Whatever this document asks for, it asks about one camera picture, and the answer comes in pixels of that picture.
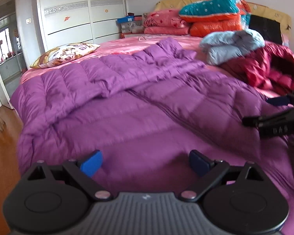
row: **maroon jacket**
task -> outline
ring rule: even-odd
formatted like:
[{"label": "maroon jacket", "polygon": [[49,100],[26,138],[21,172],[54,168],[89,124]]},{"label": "maroon jacket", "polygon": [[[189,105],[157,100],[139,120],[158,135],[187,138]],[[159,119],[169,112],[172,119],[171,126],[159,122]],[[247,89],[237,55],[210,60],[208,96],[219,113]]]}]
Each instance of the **maroon jacket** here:
[{"label": "maroon jacket", "polygon": [[253,87],[280,95],[294,90],[294,53],[272,42],[245,57],[225,62],[221,68]]}]

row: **wardrobe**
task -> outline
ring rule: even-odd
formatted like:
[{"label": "wardrobe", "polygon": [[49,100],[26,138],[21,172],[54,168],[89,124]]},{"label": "wardrobe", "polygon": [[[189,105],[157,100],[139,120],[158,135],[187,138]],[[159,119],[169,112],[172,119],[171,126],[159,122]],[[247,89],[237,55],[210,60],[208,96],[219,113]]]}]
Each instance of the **wardrobe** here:
[{"label": "wardrobe", "polygon": [[78,42],[116,40],[116,19],[126,14],[124,0],[37,0],[45,51]]}]

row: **pink bed sheet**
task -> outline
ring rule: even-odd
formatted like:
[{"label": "pink bed sheet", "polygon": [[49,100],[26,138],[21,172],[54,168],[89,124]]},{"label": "pink bed sheet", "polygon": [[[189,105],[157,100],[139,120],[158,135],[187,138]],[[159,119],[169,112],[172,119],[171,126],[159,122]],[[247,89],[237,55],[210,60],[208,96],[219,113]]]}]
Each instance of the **pink bed sheet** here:
[{"label": "pink bed sheet", "polygon": [[[68,64],[71,64],[74,62],[81,62],[81,61],[84,61],[89,58],[99,58],[99,57],[109,55],[109,54],[133,54],[133,53],[140,51],[140,50],[143,50],[143,49],[149,47],[150,45],[155,44],[155,43],[157,43],[157,42],[159,42],[169,36],[174,38],[175,40],[177,40],[184,49],[190,49],[190,50],[196,51],[197,52],[196,59],[206,61],[206,55],[203,52],[201,52],[201,50],[199,48],[199,43],[202,40],[202,38],[200,38],[200,37],[185,36],[185,35],[184,36],[142,35],[139,37],[131,37],[131,38],[125,38],[125,39],[120,39],[120,40],[116,40],[116,41],[102,43],[101,46],[94,53],[91,53],[87,56],[84,56],[84,57],[79,58],[77,60],[74,60],[72,62],[68,62],[63,65],[59,65],[59,66],[56,66],[53,68],[45,68],[45,69],[31,68],[27,72],[25,72],[24,75],[21,77],[20,83],[23,84],[25,81],[27,81],[35,76],[42,75],[42,74],[46,73],[47,71],[57,70],[57,69],[59,69],[63,66],[66,66]],[[227,71],[223,70],[220,67],[210,66],[210,65],[208,65],[207,67],[209,70],[218,71],[218,72],[221,72],[221,73],[227,75],[228,77],[232,77],[232,75],[230,73],[228,73]],[[268,96],[268,97],[279,96],[277,93],[274,93],[272,91],[261,90],[258,88],[256,88],[256,90],[259,91],[260,93]]]}]

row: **light blue puffer jacket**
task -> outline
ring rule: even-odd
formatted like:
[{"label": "light blue puffer jacket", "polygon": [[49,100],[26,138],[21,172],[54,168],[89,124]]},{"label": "light blue puffer jacket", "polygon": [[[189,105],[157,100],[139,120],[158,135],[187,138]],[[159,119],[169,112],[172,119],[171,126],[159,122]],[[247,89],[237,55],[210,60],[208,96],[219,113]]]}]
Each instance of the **light blue puffer jacket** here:
[{"label": "light blue puffer jacket", "polygon": [[264,46],[265,40],[261,34],[251,29],[214,32],[202,39],[199,45],[207,54],[207,63],[210,65],[220,65]]}]

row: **purple puffer jacket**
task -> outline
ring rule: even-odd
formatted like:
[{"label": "purple puffer jacket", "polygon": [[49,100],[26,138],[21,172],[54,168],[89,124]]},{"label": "purple puffer jacket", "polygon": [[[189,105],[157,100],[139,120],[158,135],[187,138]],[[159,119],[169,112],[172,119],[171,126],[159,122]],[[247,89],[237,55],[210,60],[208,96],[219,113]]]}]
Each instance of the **purple puffer jacket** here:
[{"label": "purple puffer jacket", "polygon": [[232,165],[258,163],[286,197],[294,234],[294,135],[260,140],[244,116],[280,109],[245,83],[211,72],[171,38],[133,55],[88,59],[34,77],[11,101],[24,122],[21,173],[102,150],[94,179],[118,191],[181,192],[197,149]]}]

